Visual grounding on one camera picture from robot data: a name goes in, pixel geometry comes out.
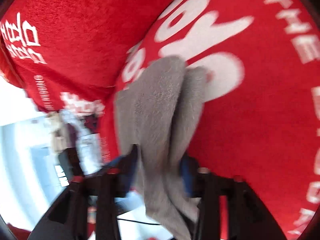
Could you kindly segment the red sofa seat cover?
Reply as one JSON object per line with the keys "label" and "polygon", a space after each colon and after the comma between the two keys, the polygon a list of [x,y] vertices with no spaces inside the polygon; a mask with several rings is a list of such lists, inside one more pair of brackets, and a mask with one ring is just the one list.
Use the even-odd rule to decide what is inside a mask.
{"label": "red sofa seat cover", "polygon": [[210,67],[189,152],[242,175],[288,239],[319,206],[319,9],[310,0],[181,0],[142,41]]}

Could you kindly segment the red sofa back cushion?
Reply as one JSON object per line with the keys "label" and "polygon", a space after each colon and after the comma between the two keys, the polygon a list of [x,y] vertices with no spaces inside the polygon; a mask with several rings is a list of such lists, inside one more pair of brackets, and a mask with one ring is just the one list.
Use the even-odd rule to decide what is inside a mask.
{"label": "red sofa back cushion", "polygon": [[126,54],[173,0],[1,0],[1,76],[43,112],[103,111]]}

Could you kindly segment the grey knit sweater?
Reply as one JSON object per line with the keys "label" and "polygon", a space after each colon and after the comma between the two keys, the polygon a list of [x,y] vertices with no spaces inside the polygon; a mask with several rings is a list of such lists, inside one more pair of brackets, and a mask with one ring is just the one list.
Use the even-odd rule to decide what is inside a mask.
{"label": "grey knit sweater", "polygon": [[119,152],[139,146],[135,188],[146,214],[176,239],[191,239],[186,220],[196,222],[199,214],[185,192],[179,164],[199,124],[206,76],[205,68],[168,56],[153,61],[116,95]]}

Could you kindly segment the clothes pile beside sofa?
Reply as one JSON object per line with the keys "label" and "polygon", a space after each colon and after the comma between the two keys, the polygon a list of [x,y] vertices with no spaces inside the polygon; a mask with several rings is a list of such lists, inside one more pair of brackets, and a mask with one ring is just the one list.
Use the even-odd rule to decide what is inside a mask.
{"label": "clothes pile beside sofa", "polygon": [[46,114],[45,121],[50,149],[68,181],[101,168],[103,161],[96,114],[77,116],[70,111],[54,111]]}

